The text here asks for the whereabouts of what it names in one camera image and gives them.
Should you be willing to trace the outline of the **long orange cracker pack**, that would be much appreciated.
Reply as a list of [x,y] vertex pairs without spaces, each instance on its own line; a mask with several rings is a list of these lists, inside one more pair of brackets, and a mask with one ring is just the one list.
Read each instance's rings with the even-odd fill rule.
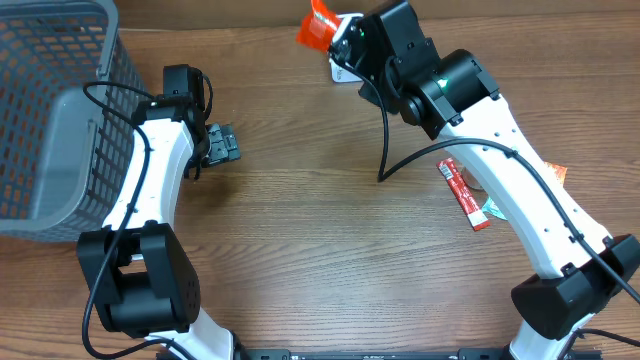
[[322,0],[311,0],[311,12],[302,20],[296,42],[320,52],[327,52],[342,20]]

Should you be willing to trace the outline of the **red stick snack packet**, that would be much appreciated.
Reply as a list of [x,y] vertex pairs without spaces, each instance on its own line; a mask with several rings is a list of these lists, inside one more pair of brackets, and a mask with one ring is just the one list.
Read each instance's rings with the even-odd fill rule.
[[473,230],[479,231],[489,227],[490,222],[488,218],[482,212],[474,196],[467,187],[461,173],[454,163],[454,160],[452,158],[442,160],[437,164],[437,168],[445,178]]

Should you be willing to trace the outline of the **teal snack packet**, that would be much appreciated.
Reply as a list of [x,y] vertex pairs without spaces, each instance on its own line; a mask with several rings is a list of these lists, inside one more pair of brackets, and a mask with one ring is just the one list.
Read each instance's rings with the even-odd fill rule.
[[481,210],[483,212],[486,212],[498,219],[507,221],[506,216],[504,215],[504,213],[498,208],[497,204],[494,202],[494,200],[491,197],[488,197],[484,203],[484,205],[482,206]]

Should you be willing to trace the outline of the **small orange snack box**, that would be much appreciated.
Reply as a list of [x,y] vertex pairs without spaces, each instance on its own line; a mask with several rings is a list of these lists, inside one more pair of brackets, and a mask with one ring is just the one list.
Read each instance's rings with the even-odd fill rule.
[[550,162],[545,163],[546,167],[553,172],[556,180],[563,185],[567,176],[568,169],[564,166],[553,164]]

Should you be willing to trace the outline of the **green lid round can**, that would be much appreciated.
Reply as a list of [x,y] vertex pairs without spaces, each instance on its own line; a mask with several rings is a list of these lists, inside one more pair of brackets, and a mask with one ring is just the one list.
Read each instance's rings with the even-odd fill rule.
[[461,170],[461,175],[462,175],[462,178],[463,178],[463,180],[464,180],[465,184],[466,184],[469,188],[474,189],[474,190],[477,190],[477,191],[483,191],[483,190],[484,190],[483,186],[482,186],[482,185],[480,184],[480,182],[475,178],[475,176],[471,173],[471,171],[470,171],[470,169],[469,169],[469,168],[464,167],[464,168]]

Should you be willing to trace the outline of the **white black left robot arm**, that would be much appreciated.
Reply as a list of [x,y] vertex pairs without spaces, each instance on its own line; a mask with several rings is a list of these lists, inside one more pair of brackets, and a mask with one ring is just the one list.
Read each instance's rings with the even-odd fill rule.
[[90,289],[85,313],[179,359],[246,359],[238,337],[202,308],[196,270],[173,230],[183,174],[210,148],[201,108],[186,96],[158,97],[140,102],[130,121],[134,150],[120,194],[101,229],[77,243]]

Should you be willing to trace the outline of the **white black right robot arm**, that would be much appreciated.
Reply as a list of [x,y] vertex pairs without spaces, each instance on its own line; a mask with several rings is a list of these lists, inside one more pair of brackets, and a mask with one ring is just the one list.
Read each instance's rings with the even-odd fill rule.
[[361,97],[467,168],[522,242],[534,273],[511,292],[523,322],[505,357],[565,358],[590,320],[630,290],[638,240],[611,235],[571,198],[486,68],[464,49],[440,56],[409,4],[342,17],[332,32],[329,56],[362,81]]

